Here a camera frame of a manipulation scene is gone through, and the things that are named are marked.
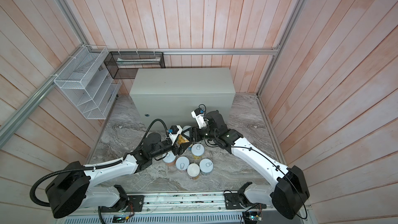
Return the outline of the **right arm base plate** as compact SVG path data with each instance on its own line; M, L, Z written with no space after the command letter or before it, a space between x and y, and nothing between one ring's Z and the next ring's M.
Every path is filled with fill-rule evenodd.
M249 209L250 207L267 209L267 205L251 203L243 194L237 192L227 190L223 193L223 196L226 209Z

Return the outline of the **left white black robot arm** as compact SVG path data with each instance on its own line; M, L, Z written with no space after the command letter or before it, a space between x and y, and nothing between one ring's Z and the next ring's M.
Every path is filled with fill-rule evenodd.
M152 165L153 160L159 161L169 151L177 154L178 137L178 134L168 133L163 141L160 134L151 133L143 138L141 145L119 159L95 165L81 165L78 161L70 163L65 169L35 182L30 190L30 199L39 206L51 208L56 219L86 207L124 209L129 197L123 187L100 188L99 184L143 171Z

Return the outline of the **yellow label can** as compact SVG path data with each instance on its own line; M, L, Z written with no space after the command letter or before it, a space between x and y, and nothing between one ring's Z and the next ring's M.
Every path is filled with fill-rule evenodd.
M178 148L186 149L191 145L191 142L183 135L179 134L176 141L176 145Z

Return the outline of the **orange label can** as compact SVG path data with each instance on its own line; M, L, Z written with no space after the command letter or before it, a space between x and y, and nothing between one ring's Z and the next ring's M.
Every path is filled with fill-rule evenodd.
M169 151L162 160L167 166L173 167L176 163L176 158L177 157L174 155L174 153Z

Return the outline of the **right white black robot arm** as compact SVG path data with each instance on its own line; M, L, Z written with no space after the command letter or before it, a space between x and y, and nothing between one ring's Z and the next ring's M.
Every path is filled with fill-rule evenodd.
M236 193L227 194L226 201L244 208L269 205L287 219L298 216L310 196L299 167L290 168L263 153L241 133L228 128L218 111L207 113L197 108L191 115L198 125L191 128L190 141L213 141L214 147L242 159L268 182L267 185L256 185L248 181Z

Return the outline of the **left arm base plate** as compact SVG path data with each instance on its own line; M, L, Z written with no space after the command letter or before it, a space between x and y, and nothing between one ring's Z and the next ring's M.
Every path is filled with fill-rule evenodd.
M101 212L141 212L144 198L144 195L127 196L127 198L121 198L113 207L101 207Z

